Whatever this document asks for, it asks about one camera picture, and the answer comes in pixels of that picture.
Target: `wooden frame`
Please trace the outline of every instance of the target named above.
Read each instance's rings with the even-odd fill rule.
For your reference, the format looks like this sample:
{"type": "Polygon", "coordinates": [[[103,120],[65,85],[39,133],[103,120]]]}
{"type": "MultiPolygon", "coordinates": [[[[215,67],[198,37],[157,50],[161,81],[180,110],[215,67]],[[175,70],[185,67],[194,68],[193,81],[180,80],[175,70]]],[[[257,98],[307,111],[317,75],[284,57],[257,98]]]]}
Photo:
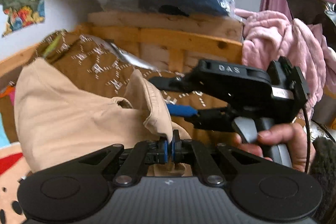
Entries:
{"type": "Polygon", "coordinates": [[[183,31],[228,38],[241,42],[243,23],[230,17],[192,14],[189,17],[159,13],[109,11],[91,13],[88,22],[95,26],[128,26],[183,31]]]}
{"type": "MultiPolygon", "coordinates": [[[[241,63],[242,44],[237,41],[175,30],[135,27],[97,27],[79,25],[74,33],[91,34],[103,39],[112,39],[124,50],[140,56],[140,43],[159,45],[169,50],[169,69],[182,71],[184,52],[205,52],[223,57],[232,63],[241,63]]],[[[30,46],[0,61],[0,77],[28,62],[38,44],[30,46]]]]}

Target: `gray handle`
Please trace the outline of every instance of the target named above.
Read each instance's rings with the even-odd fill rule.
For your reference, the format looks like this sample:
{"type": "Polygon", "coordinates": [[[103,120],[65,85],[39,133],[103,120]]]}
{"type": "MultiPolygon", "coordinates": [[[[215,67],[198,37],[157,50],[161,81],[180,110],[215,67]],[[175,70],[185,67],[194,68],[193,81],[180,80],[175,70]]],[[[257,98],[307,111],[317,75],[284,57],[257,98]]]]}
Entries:
{"type": "MultiPolygon", "coordinates": [[[[233,129],[241,136],[244,143],[256,143],[258,132],[268,130],[274,125],[271,118],[250,119],[237,117],[232,123],[233,129]]],[[[274,146],[261,146],[264,157],[271,158],[274,162],[292,167],[292,161],[287,145],[279,144],[274,146]]]]}

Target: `pink fleece blanket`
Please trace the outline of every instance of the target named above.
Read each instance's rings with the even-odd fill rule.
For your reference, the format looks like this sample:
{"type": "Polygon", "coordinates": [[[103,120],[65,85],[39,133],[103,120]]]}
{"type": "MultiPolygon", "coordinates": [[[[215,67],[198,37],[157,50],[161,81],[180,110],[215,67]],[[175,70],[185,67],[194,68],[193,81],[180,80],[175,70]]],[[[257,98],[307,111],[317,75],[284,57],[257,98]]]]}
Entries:
{"type": "Polygon", "coordinates": [[[242,64],[266,70],[272,60],[286,56],[293,66],[301,68],[308,82],[310,97],[306,107],[311,117],[325,84],[336,93],[336,60],[322,35],[322,26],[307,26],[299,19],[290,22],[284,14],[269,10],[235,12],[247,19],[242,64]]]}

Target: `beige cloth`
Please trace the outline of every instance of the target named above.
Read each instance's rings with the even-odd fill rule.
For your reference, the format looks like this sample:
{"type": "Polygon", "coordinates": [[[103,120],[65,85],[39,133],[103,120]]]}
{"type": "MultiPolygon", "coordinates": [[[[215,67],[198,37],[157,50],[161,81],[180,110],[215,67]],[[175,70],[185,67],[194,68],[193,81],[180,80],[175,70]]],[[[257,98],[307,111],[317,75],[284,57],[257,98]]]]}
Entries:
{"type": "MultiPolygon", "coordinates": [[[[167,49],[160,47],[157,52],[146,52],[145,49],[146,47],[140,51],[141,58],[145,58],[144,60],[149,63],[165,56],[164,52],[167,51],[167,49]],[[150,55],[154,55],[156,58],[149,58],[150,55]]],[[[97,46],[91,37],[66,31],[56,31],[41,41],[29,64],[39,57],[44,57],[47,63],[65,75],[80,90],[108,98],[124,97],[129,78],[134,70],[134,66],[131,64],[122,62],[104,47],[97,46]]],[[[199,54],[193,54],[192,59],[186,57],[186,64],[195,66],[199,58],[199,54]]],[[[172,71],[135,68],[140,70],[143,78],[147,80],[155,76],[176,77],[178,75],[172,71]]],[[[202,92],[161,91],[161,94],[168,103],[187,105],[194,109],[225,107],[227,105],[226,102],[202,92]]],[[[201,141],[205,145],[230,143],[232,140],[233,134],[195,129],[192,123],[186,122],[182,117],[172,117],[172,120],[182,126],[192,139],[201,141]]]]}
{"type": "MultiPolygon", "coordinates": [[[[42,58],[24,67],[16,84],[15,123],[22,151],[33,172],[75,159],[111,144],[190,138],[172,123],[158,89],[135,70],[124,98],[106,98],[78,89],[42,58]]],[[[169,175],[191,175],[190,167],[169,164],[169,175]]],[[[167,175],[162,166],[150,175],[167,175]]]]}

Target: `wooden bed frame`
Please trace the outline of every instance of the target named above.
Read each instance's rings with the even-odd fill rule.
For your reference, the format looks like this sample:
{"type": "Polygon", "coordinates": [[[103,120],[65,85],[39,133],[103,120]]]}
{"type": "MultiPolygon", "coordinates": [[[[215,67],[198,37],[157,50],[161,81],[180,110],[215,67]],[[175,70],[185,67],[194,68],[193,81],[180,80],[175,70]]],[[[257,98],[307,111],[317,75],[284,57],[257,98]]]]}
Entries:
{"type": "MultiPolygon", "coordinates": [[[[124,50],[140,57],[141,56],[141,43],[147,43],[152,45],[158,45],[169,51],[169,63],[168,67],[171,71],[182,72],[185,63],[185,53],[186,51],[192,52],[202,52],[207,54],[212,54],[221,58],[225,58],[228,62],[231,63],[241,63],[242,58],[242,43],[234,41],[224,37],[213,37],[205,34],[197,34],[191,32],[183,32],[179,30],[167,29],[175,28],[179,26],[176,24],[179,22],[179,17],[173,16],[174,20],[171,20],[172,16],[163,16],[169,17],[170,20],[163,20],[161,23],[158,23],[155,20],[156,26],[159,24],[159,27],[163,28],[142,28],[137,25],[143,25],[144,21],[136,18],[135,20],[132,17],[126,17],[127,24],[130,26],[97,26],[93,23],[84,23],[73,31],[77,34],[91,34],[102,39],[112,39],[114,43],[124,50]]],[[[97,15],[89,16],[89,18],[97,18],[97,15]]],[[[236,29],[238,33],[241,34],[242,25],[238,25],[230,28],[236,29]]],[[[211,30],[208,28],[209,25],[206,24],[204,27],[202,24],[197,25],[195,32],[209,33],[211,30]]],[[[38,44],[32,45],[9,58],[0,61],[0,88],[3,88],[8,84],[10,80],[16,80],[19,76],[22,66],[24,66],[28,60],[33,55],[35,48],[38,44]]],[[[325,89],[325,94],[336,99],[336,94],[332,94],[325,89]]],[[[336,120],[331,125],[336,127],[336,120]]]]}

